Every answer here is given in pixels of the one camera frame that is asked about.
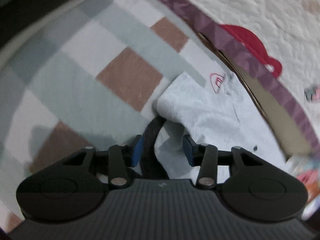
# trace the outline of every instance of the red drawing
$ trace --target red drawing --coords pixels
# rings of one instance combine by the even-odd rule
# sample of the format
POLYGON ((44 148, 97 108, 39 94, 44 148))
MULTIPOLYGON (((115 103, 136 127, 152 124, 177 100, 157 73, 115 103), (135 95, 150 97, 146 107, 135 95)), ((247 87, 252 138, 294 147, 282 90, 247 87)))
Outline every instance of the red drawing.
POLYGON ((225 76, 221 76, 217 73, 210 74, 210 83, 213 88, 213 91, 218 94, 220 91, 221 83, 224 81, 225 76))
POLYGON ((253 32, 237 25, 221 25, 221 27, 234 36, 237 41, 243 43, 260 63, 266 66, 275 78, 280 76, 282 72, 281 63, 278 60, 269 57, 263 43, 253 32))

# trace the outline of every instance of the crumpled white fabric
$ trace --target crumpled white fabric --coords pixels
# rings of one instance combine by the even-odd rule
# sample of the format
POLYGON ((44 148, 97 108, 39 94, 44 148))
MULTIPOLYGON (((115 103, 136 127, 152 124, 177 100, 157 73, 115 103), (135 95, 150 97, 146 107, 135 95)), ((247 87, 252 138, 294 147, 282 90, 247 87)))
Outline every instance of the crumpled white fabric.
POLYGON ((199 167, 189 166, 182 152, 185 132, 196 143, 212 144, 224 151, 241 146, 253 152, 256 146, 254 153, 260 158, 279 168, 285 165, 273 133, 237 77, 223 86, 219 94, 209 93, 183 73, 156 101, 157 112, 170 122, 157 137, 155 154, 170 179, 195 182, 199 173, 199 167))

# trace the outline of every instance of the hole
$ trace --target hole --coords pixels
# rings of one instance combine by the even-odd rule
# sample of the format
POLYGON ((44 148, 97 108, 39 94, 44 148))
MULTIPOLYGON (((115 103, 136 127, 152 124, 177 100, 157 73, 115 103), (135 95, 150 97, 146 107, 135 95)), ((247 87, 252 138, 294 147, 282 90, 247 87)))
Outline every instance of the hole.
POLYGON ((86 153, 79 153, 75 157, 67 160, 64 165, 80 166, 83 163, 86 153))
POLYGON ((218 165, 217 183, 224 183, 230 178, 229 166, 218 165))
POLYGON ((251 158, 245 153, 241 154, 241 158, 245 166, 262 166, 262 163, 254 160, 253 158, 251 158))
POLYGON ((97 178, 98 180, 100 180, 102 183, 108 183, 108 176, 101 174, 101 173, 97 173, 97 178))

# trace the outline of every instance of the red printed logo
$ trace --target red printed logo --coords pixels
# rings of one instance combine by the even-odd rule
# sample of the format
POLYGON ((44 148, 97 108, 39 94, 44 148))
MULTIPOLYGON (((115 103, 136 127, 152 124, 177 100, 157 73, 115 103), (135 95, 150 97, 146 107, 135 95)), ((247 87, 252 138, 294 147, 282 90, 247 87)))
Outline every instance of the red printed logo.
POLYGON ((219 91, 220 91, 220 86, 222 84, 222 82, 224 81, 225 79, 225 75, 224 76, 221 76, 217 73, 211 73, 210 74, 210 83, 211 83, 211 86, 213 88, 213 91, 218 94, 219 91))

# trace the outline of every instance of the purple fabric edge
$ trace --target purple fabric edge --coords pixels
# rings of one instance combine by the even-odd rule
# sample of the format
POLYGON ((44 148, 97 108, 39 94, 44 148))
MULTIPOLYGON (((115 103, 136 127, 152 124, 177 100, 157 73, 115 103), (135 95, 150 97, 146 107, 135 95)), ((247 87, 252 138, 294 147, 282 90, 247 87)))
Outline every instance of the purple fabric edge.
POLYGON ((194 30, 204 34, 218 50, 226 53, 237 65, 247 71, 251 77, 258 79, 263 88, 269 91, 278 103, 287 110, 302 134, 311 144, 315 157, 320 158, 320 143, 301 105, 245 46, 189 1, 159 1, 164 3, 177 16, 187 20, 194 30))

